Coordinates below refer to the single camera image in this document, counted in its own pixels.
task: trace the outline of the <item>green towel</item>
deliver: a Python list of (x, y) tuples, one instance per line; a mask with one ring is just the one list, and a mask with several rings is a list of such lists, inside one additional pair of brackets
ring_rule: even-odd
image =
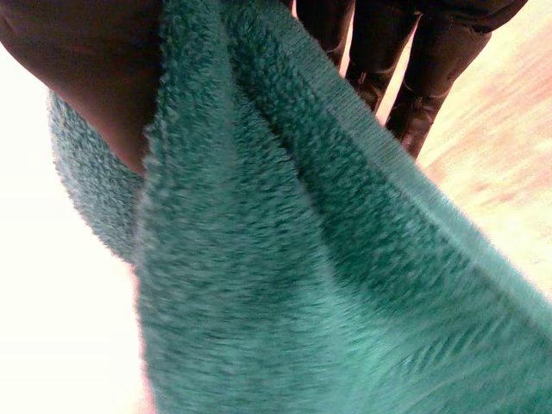
[(166, 0), (161, 34), (145, 180), (51, 101), (159, 414), (552, 412), (550, 306), (278, 1)]

